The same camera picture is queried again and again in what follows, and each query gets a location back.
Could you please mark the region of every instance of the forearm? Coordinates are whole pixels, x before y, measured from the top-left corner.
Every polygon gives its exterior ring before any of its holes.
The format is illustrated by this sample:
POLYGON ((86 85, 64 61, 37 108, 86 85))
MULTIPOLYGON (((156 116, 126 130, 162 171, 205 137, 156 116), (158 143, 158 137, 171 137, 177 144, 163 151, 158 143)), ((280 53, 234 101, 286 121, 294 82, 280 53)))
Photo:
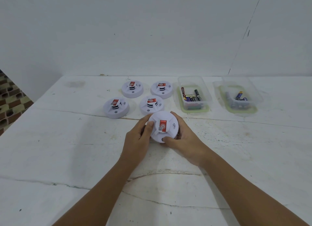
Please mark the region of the forearm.
POLYGON ((215 152, 209 150, 206 160, 202 167, 224 196, 240 225, 307 225, 215 152))
POLYGON ((118 161, 114 167, 53 226, 105 225, 135 166, 118 161))

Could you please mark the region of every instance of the person's right hand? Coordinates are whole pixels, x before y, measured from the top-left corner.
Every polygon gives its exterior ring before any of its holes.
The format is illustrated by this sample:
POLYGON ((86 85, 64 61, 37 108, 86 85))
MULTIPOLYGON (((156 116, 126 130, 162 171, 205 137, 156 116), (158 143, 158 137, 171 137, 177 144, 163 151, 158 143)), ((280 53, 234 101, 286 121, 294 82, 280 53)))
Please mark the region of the person's right hand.
POLYGON ((164 137, 163 141, 170 148, 180 151, 193 165, 201 166, 207 161, 207 156, 209 156, 212 150, 196 136, 180 116, 173 111, 171 113, 177 118, 180 132, 177 135, 177 139, 164 137))

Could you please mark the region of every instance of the person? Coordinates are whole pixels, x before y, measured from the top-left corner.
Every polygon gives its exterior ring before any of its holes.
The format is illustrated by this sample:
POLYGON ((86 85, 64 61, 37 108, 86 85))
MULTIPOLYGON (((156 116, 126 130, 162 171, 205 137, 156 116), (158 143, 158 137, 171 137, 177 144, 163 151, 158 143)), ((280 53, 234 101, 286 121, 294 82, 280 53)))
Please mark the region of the person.
MULTIPOLYGON (((240 225, 308 226, 302 219, 253 185, 206 146, 176 113, 180 132, 163 141, 193 165, 205 169, 227 201, 240 225)), ((154 123, 141 118, 126 134, 124 147, 112 169, 53 226, 105 225, 123 186, 145 157, 154 123)))

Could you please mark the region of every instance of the smoke detector cap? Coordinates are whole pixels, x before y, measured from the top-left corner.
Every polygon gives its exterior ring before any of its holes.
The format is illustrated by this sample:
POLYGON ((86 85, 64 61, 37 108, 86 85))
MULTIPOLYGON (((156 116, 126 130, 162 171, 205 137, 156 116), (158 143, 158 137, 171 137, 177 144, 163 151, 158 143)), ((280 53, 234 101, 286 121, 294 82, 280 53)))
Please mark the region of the smoke detector cap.
POLYGON ((109 118, 121 118, 130 110, 129 103, 124 97, 115 97, 105 102, 104 113, 109 118))
POLYGON ((137 80, 130 80, 121 87, 122 94, 127 98, 136 98, 143 94, 143 84, 137 80))
POLYGON ((179 130, 179 123, 173 114, 167 111, 154 113, 149 121, 154 121, 154 130, 151 138, 157 142, 164 143, 161 139, 164 137, 175 138, 179 130))
POLYGON ((169 98, 173 92, 173 85, 167 81, 155 82, 151 86, 151 94, 159 96, 163 99, 169 98))
POLYGON ((163 99, 159 96, 149 95, 144 97, 140 102, 140 110, 142 114, 148 115, 165 109, 163 99))

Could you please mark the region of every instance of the hand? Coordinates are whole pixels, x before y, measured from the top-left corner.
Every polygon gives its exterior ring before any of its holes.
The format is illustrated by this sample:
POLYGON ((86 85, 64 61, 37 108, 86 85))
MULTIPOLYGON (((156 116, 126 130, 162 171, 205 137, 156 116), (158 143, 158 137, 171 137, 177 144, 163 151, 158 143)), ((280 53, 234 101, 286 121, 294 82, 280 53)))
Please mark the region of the hand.
POLYGON ((120 155, 120 161, 126 161, 136 168, 144 159, 148 146, 149 138, 152 133, 154 122, 150 121, 145 126, 152 114, 141 118, 137 124, 126 134, 124 147, 120 155))
POLYGON ((212 150, 206 146, 196 134, 189 128, 185 121, 175 112, 171 113, 177 118, 180 132, 176 139, 164 137, 163 141, 172 149, 180 151, 180 153, 193 165, 202 166, 207 160, 212 150))

